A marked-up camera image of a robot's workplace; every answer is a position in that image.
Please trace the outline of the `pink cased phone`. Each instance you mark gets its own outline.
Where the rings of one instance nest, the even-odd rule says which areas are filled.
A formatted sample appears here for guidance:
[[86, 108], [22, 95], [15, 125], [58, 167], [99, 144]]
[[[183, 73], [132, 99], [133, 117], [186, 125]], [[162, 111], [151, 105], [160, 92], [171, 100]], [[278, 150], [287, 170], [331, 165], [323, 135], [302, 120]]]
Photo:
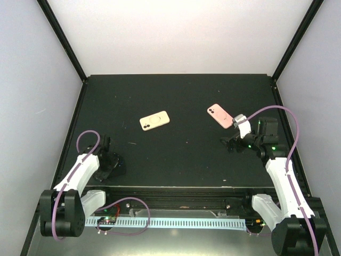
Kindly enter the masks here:
[[207, 109], [207, 112], [224, 129], [228, 129], [233, 125], [233, 117], [229, 113], [227, 113], [219, 104], [213, 104]]

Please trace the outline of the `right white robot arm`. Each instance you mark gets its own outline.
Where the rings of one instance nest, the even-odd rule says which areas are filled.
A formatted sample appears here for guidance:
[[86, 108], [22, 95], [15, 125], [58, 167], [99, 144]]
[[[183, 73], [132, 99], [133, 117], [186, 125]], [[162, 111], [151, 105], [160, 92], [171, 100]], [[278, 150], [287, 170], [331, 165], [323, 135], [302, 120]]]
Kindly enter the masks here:
[[246, 116], [232, 119], [238, 131], [221, 138], [228, 151], [251, 149], [263, 163], [278, 197], [275, 203], [270, 195], [256, 194], [242, 201], [243, 211], [258, 213], [271, 230], [271, 242], [276, 255], [318, 255], [327, 225], [315, 216], [295, 177], [288, 148], [279, 143], [278, 121], [271, 117], [258, 120], [256, 131]]

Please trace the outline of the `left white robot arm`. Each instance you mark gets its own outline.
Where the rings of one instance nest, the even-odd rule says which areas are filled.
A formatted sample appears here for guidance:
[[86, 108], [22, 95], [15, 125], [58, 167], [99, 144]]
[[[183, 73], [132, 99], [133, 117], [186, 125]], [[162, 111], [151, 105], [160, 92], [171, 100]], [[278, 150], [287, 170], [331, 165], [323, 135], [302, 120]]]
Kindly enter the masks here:
[[65, 237], [79, 237], [85, 222], [98, 209], [103, 213], [114, 207], [114, 199], [103, 190], [84, 189], [91, 179], [106, 182], [126, 173], [121, 155], [110, 151], [110, 138], [96, 135], [95, 144], [76, 147], [78, 156], [70, 171], [53, 189], [42, 192], [39, 199], [40, 233], [60, 241]]

